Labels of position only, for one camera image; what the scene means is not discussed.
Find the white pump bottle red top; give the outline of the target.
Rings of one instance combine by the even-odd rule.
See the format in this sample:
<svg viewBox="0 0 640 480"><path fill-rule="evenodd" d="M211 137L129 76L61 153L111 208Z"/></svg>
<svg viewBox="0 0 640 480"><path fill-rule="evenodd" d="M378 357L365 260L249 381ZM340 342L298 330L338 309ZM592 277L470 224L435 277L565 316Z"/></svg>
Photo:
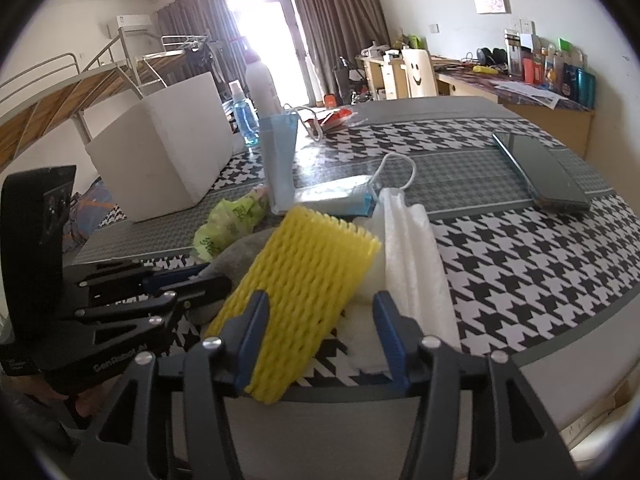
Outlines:
<svg viewBox="0 0 640 480"><path fill-rule="evenodd" d="M264 118L281 115L282 104L268 66L252 49L245 51L244 58L245 80L258 116Z"/></svg>

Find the white foam sheet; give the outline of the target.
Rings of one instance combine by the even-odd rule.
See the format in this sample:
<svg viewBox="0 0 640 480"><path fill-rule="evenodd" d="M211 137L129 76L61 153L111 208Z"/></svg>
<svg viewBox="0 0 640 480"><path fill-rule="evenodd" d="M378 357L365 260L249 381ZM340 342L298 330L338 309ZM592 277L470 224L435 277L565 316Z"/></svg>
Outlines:
<svg viewBox="0 0 640 480"><path fill-rule="evenodd" d="M399 313L415 320L422 333L459 350L449 284L425 208L408 206L398 188L384 188L372 216L358 218L355 224L377 236L382 249L337 324L349 366L364 374L388 370L372 310L373 297L381 290L390 293Z"/></svg>

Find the left brown curtain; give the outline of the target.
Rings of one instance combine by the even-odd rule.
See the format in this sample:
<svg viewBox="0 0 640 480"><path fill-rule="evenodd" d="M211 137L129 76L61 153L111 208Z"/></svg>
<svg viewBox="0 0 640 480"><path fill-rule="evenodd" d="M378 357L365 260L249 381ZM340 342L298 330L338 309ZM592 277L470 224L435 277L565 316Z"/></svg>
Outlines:
<svg viewBox="0 0 640 480"><path fill-rule="evenodd" d="M175 0L156 12L160 31L170 36L206 36L221 48L226 81L246 87L245 44L227 0Z"/></svg>

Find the wooden desk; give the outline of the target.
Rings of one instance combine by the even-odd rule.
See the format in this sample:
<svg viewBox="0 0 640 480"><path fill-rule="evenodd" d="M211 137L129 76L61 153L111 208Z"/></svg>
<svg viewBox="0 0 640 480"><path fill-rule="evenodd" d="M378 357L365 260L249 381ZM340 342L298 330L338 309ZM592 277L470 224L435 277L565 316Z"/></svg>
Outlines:
<svg viewBox="0 0 640 480"><path fill-rule="evenodd" d="M368 88L375 99L405 99L410 96L405 63L401 58L367 58L360 56ZM580 157L585 157L594 117L592 110L571 100L559 100L555 107L538 102L524 94L500 89L506 76L474 72L469 63L434 56L432 63L438 93L442 96L481 96L530 120L555 136Z"/></svg>

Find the houndstooth table cloth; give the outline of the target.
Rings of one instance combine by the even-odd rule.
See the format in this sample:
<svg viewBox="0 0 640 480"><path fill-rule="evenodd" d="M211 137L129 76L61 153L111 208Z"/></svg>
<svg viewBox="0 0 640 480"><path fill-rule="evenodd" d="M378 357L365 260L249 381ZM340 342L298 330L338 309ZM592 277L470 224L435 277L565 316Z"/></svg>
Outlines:
<svg viewBox="0 0 640 480"><path fill-rule="evenodd" d="M416 162L407 200L426 209L449 281L462 349L510 353L556 423L606 398L639 357L639 220L596 170L547 131L483 98L358 106L321 141L297 140L300 166L369 172L390 152ZM537 210L495 132L547 145L590 211ZM381 181L409 177L393 159Z"/></svg>

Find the blue orange quilt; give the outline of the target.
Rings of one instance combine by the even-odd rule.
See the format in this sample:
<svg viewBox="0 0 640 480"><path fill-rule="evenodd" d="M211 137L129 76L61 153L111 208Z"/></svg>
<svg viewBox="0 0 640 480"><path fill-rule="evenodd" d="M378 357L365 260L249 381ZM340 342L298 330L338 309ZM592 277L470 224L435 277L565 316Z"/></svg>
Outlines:
<svg viewBox="0 0 640 480"><path fill-rule="evenodd" d="M75 193L70 214L63 229L64 254L79 248L89 239L116 204L101 178L93 181L85 193Z"/></svg>

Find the green plastic bag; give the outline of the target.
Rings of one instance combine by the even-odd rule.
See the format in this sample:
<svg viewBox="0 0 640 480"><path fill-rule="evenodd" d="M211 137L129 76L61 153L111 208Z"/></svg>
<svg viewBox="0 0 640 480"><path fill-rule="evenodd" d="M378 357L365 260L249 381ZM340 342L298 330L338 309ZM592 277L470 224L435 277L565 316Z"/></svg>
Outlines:
<svg viewBox="0 0 640 480"><path fill-rule="evenodd" d="M269 210L265 185L254 186L237 200L224 198L209 211L206 221L193 235L195 255L211 262L226 248L242 237L250 235Z"/></svg>

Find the white styrofoam box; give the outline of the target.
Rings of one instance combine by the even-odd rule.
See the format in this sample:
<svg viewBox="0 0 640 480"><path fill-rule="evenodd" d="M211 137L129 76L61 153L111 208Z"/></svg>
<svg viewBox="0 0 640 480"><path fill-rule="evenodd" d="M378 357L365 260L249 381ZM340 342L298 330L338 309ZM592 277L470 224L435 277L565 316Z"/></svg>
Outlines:
<svg viewBox="0 0 640 480"><path fill-rule="evenodd" d="M205 73L137 102L86 151L116 205L141 222L203 199L233 155L232 130Z"/></svg>

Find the wooden chair smiley face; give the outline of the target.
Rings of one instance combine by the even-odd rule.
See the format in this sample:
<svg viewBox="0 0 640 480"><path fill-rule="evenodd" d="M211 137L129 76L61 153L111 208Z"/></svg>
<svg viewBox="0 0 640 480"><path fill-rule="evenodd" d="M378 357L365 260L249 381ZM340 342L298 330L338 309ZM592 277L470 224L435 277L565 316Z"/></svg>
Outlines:
<svg viewBox="0 0 640 480"><path fill-rule="evenodd" d="M431 55L424 49L404 49L407 86L410 98L439 96Z"/></svg>

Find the papers on desk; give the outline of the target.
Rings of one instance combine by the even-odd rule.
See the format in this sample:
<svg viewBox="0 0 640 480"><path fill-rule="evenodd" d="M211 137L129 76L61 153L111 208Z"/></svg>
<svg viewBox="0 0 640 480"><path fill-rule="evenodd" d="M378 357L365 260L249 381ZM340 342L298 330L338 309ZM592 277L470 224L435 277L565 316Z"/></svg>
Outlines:
<svg viewBox="0 0 640 480"><path fill-rule="evenodd" d="M509 91L517 94L518 96L526 96L526 98L548 107L550 110L554 110L558 103L563 99L562 96L559 96L553 91L537 88L521 81L495 79L491 81L491 84L496 89Z"/></svg>

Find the wall air conditioner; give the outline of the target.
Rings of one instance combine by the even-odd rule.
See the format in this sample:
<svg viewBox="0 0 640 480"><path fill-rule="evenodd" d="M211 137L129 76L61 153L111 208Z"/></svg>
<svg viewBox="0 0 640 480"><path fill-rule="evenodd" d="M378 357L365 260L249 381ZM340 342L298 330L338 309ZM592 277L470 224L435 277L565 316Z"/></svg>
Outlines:
<svg viewBox="0 0 640 480"><path fill-rule="evenodd" d="M108 36L111 39L114 39L122 29L126 29L127 32L136 32L152 28L153 22L149 14L120 14L106 24Z"/></svg>

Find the yellow foam fruit net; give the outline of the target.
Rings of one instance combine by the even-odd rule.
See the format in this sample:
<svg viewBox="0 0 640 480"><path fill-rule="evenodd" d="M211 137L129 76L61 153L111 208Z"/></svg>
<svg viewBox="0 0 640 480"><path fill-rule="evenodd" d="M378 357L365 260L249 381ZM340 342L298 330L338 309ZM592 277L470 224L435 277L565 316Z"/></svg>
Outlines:
<svg viewBox="0 0 640 480"><path fill-rule="evenodd" d="M381 248L355 223L303 206L285 215L206 330L219 336L253 292L268 295L269 321L246 393L273 404L302 377Z"/></svg>

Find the blue face mask case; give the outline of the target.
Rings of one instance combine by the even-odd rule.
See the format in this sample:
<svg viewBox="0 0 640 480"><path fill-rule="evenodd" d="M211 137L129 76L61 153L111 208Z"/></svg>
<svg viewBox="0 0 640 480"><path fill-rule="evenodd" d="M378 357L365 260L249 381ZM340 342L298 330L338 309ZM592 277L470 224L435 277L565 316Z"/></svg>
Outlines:
<svg viewBox="0 0 640 480"><path fill-rule="evenodd" d="M296 154L299 114L289 112L259 121L259 149L269 206L283 216L296 206L304 206L334 217L370 216L382 192L380 177L393 159L410 169L405 191L416 178L416 162L411 157L390 152L373 172L348 170L338 174L326 169L320 158L308 169L300 166Z"/></svg>

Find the metal bunk bed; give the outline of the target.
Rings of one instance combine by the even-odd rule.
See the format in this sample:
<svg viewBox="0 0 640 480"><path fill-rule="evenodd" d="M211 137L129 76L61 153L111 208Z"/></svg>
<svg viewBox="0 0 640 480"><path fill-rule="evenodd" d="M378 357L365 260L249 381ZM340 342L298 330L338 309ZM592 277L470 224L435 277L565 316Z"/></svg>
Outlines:
<svg viewBox="0 0 640 480"><path fill-rule="evenodd" d="M216 88L224 89L224 44L207 36L161 36L160 50L139 55L134 79L140 88L166 88L204 73L212 75Z"/></svg>
<svg viewBox="0 0 640 480"><path fill-rule="evenodd" d="M130 90L142 98L162 81L148 54L134 52L141 30L121 28L86 65L55 55L1 85L1 165L8 166L51 130Z"/></svg>

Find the black smartphone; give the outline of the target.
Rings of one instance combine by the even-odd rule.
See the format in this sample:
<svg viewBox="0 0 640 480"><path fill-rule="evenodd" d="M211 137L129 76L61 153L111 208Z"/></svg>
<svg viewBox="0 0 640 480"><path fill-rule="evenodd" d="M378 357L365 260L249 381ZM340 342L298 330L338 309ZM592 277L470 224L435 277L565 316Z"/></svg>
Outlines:
<svg viewBox="0 0 640 480"><path fill-rule="evenodd" d="M586 193L539 140L505 132L491 137L540 209L557 214L581 214L590 209Z"/></svg>

